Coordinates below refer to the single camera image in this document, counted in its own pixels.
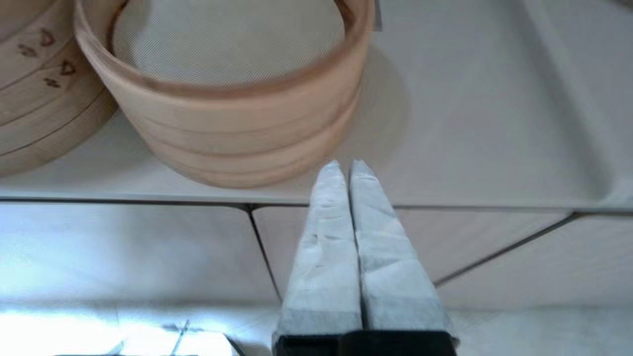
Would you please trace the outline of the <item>right gripper grey padded right finger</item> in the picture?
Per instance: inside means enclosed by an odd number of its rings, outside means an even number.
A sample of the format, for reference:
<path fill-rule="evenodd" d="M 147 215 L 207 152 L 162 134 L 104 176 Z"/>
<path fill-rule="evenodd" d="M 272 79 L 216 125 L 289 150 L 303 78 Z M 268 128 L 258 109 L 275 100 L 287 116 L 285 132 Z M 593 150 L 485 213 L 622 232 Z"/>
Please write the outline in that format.
<path fill-rule="evenodd" d="M 351 166 L 350 204 L 366 326 L 378 331 L 442 331 L 457 342 L 436 287 L 380 181 L 363 160 Z"/>

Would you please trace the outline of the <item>right gripper grey padded left finger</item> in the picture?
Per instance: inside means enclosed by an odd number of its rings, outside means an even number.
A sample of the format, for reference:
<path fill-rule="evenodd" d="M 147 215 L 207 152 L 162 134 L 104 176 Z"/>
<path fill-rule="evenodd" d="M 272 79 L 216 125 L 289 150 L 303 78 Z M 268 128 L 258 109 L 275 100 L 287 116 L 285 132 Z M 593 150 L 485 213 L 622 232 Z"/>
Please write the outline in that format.
<path fill-rule="evenodd" d="M 278 338 L 362 329 L 360 271 L 346 178 L 325 164 L 315 180 L 276 327 Z"/>

